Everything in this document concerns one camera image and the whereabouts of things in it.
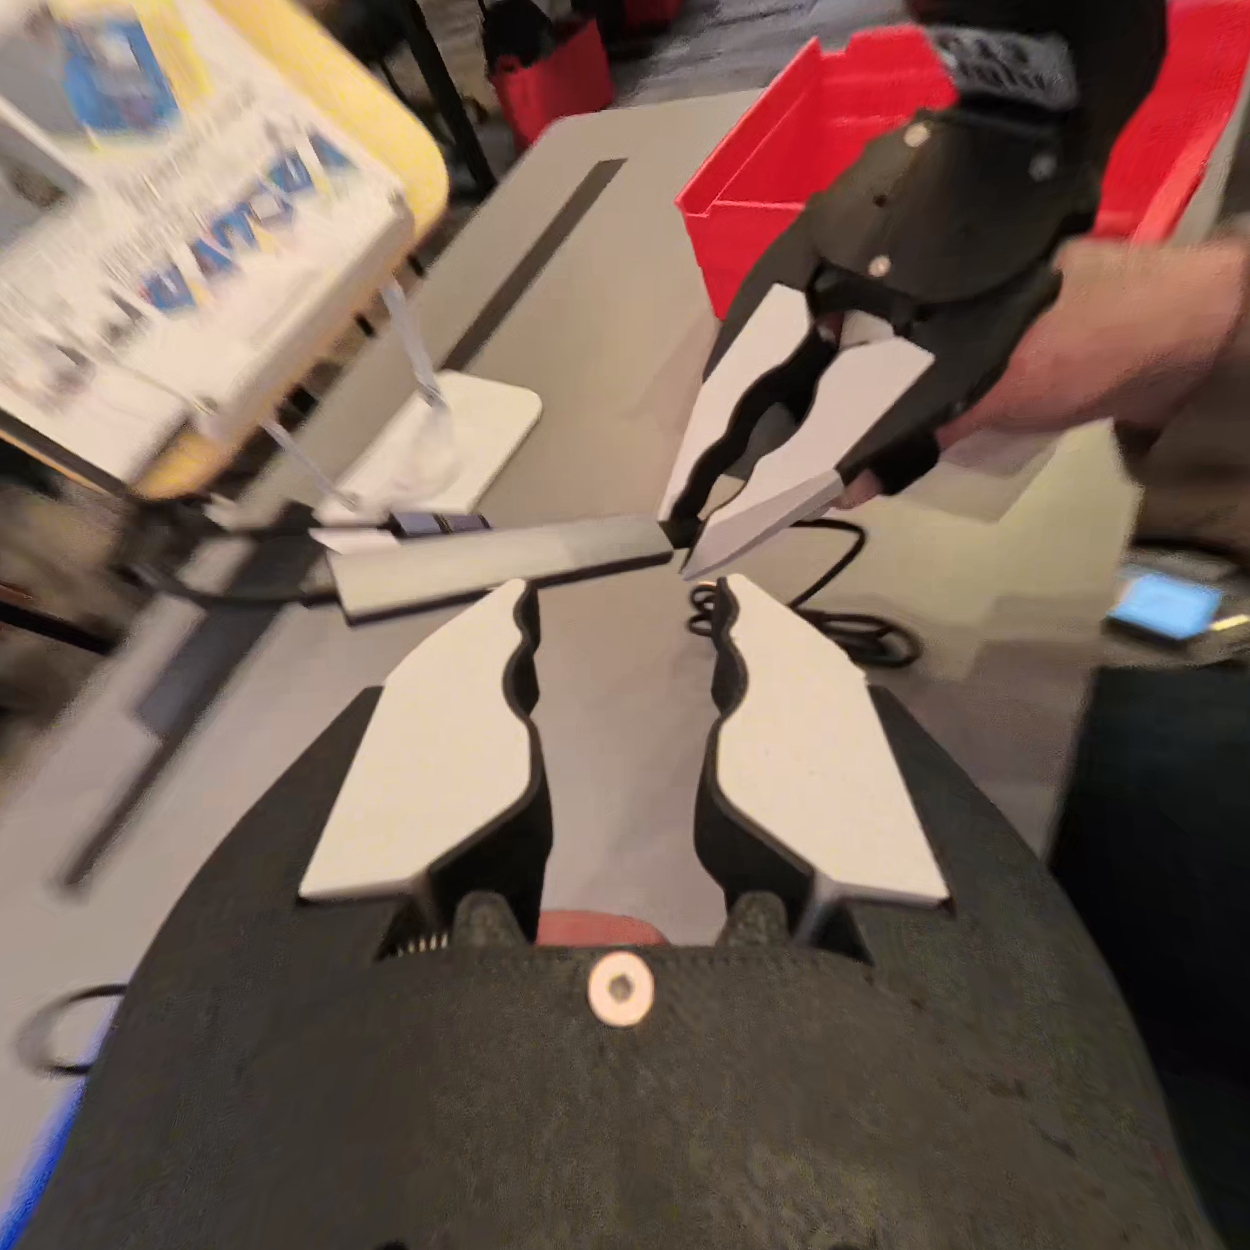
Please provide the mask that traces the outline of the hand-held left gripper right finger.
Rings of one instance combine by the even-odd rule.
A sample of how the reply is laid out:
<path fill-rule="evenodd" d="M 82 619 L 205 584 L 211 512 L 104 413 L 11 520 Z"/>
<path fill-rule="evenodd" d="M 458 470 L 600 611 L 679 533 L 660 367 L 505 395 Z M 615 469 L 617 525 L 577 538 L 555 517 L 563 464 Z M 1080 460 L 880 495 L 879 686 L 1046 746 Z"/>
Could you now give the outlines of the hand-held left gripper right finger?
<path fill-rule="evenodd" d="M 742 574 L 718 581 L 711 727 L 695 856 L 727 912 L 772 896 L 815 943 L 848 904 L 951 905 L 870 684 L 848 654 Z"/>

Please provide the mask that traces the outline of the person's right leg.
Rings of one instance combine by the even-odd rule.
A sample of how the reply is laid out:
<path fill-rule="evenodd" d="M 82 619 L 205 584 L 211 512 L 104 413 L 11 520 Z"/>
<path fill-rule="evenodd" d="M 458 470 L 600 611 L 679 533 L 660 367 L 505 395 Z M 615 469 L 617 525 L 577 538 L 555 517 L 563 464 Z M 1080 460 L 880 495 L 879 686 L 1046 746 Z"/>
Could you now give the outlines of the person's right leg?
<path fill-rule="evenodd" d="M 1100 670 L 1050 865 L 1132 1008 L 1210 1222 L 1248 1248 L 1248 670 Z"/>

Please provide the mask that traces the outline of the light wooden board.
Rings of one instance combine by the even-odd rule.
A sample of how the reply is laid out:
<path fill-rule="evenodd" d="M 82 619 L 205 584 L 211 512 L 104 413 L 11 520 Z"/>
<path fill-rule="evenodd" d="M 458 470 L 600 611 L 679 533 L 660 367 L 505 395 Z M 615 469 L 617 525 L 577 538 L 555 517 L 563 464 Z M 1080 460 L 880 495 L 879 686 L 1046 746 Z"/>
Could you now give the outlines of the light wooden board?
<path fill-rule="evenodd" d="M 242 404 L 227 440 L 186 430 L 133 486 L 142 500 L 167 500 L 208 487 L 279 404 L 344 336 L 356 315 L 397 276 L 401 263 L 431 233 L 449 201 L 444 159 L 426 127 L 298 3 L 210 2 L 240 37 L 357 149 L 387 170 L 399 223 L 336 285 L 296 331 L 288 348 Z"/>

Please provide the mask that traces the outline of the person's right hand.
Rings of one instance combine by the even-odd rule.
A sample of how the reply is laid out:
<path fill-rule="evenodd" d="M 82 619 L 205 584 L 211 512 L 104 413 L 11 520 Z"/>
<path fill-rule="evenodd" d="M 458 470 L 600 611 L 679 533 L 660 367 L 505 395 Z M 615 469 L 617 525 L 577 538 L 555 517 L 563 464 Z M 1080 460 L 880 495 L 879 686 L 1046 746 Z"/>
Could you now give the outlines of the person's right hand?
<path fill-rule="evenodd" d="M 1102 421 L 1159 429 L 1233 341 L 1248 305 L 1248 263 L 1242 233 L 1192 245 L 1067 244 L 1055 304 L 985 397 L 939 431 L 939 447 Z"/>

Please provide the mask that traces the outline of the red bag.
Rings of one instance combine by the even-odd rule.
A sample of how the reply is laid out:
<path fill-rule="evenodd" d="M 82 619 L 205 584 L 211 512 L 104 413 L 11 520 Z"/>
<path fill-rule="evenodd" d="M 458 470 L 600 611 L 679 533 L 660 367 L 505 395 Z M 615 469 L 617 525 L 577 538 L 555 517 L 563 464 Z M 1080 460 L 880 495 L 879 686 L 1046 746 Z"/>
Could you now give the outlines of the red bag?
<path fill-rule="evenodd" d="M 488 74 L 517 154 L 555 123 L 599 114 L 617 98 L 598 20 L 568 21 L 556 34 L 555 50 L 534 64 L 508 55 Z"/>

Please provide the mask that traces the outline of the red plastic bin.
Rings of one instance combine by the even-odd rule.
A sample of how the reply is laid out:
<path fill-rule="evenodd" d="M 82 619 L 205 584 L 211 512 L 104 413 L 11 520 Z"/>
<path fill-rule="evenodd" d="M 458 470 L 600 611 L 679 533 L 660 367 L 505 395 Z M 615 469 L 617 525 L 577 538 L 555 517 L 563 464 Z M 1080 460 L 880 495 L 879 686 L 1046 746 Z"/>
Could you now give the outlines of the red plastic bin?
<path fill-rule="evenodd" d="M 1121 133 L 1102 183 L 1098 240 L 1164 242 L 1195 202 L 1221 197 L 1224 149 L 1248 72 L 1248 3 L 1172 3 L 1156 85 Z M 748 107 L 676 198 L 714 314 L 811 196 L 917 111 L 955 100 L 927 37 L 873 28 L 836 51 L 810 39 Z"/>

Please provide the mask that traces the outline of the smartphone with lit screen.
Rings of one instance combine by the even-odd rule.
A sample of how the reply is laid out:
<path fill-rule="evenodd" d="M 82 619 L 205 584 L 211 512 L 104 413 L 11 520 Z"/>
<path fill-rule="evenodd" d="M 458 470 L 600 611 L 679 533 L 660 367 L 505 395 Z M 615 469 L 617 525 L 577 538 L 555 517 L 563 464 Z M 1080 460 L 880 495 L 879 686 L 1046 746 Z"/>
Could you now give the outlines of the smartphone with lit screen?
<path fill-rule="evenodd" d="M 1181 647 L 1211 630 L 1224 602 L 1225 593 L 1219 586 L 1128 565 L 1120 571 L 1104 623 L 1119 632 Z"/>

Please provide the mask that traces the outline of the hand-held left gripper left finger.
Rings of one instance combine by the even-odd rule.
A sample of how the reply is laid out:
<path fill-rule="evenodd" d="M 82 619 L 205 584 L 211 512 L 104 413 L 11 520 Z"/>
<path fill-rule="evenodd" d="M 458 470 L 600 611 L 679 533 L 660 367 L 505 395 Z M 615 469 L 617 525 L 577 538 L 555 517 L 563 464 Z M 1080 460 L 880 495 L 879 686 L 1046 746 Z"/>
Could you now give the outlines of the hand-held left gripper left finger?
<path fill-rule="evenodd" d="M 409 899 L 427 930 L 492 893 L 538 935 L 554 810 L 533 714 L 537 591 L 512 580 L 430 633 L 384 680 L 298 896 Z"/>

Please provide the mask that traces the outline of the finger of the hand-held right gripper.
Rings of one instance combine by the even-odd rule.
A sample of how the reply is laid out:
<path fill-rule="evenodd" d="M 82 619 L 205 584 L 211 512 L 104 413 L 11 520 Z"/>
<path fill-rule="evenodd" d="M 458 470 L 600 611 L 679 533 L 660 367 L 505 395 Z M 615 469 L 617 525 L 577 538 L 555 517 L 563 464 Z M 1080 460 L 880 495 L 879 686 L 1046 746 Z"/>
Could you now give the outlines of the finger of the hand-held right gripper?
<path fill-rule="evenodd" d="M 660 505 L 675 548 L 695 547 L 723 479 L 746 483 L 797 433 L 831 362 L 806 296 L 787 285 L 771 285 L 736 332 L 721 327 Z"/>
<path fill-rule="evenodd" d="M 843 462 L 934 364 L 930 352 L 880 319 L 852 314 L 850 328 L 848 348 L 831 343 L 831 364 L 801 426 L 705 520 L 681 567 L 685 581 L 725 568 L 830 508 L 852 475 Z"/>

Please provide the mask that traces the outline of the grey usb hub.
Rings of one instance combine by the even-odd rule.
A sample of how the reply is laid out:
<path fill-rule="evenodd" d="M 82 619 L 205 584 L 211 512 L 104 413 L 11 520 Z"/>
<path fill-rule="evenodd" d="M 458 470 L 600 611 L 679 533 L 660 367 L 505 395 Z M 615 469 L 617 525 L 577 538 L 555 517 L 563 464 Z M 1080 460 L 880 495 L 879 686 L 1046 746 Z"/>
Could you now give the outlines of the grey usb hub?
<path fill-rule="evenodd" d="M 210 591 L 146 565 L 133 573 L 142 586 L 202 610 L 335 606 L 360 627 L 464 606 L 509 582 L 567 586 L 664 567 L 694 546 L 699 529 L 694 517 L 616 515 L 326 550 L 323 578 L 292 590 Z"/>

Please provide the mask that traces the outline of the printed instruction sheet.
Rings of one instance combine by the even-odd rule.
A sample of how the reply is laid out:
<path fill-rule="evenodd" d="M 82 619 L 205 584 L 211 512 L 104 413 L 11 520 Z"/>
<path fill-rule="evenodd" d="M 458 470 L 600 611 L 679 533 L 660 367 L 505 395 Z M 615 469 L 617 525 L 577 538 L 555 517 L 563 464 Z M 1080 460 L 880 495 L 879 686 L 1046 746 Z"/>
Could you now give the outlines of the printed instruction sheet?
<path fill-rule="evenodd" d="M 242 433 L 412 241 L 210 3 L 3 3 L 3 440 L 104 491 Z"/>

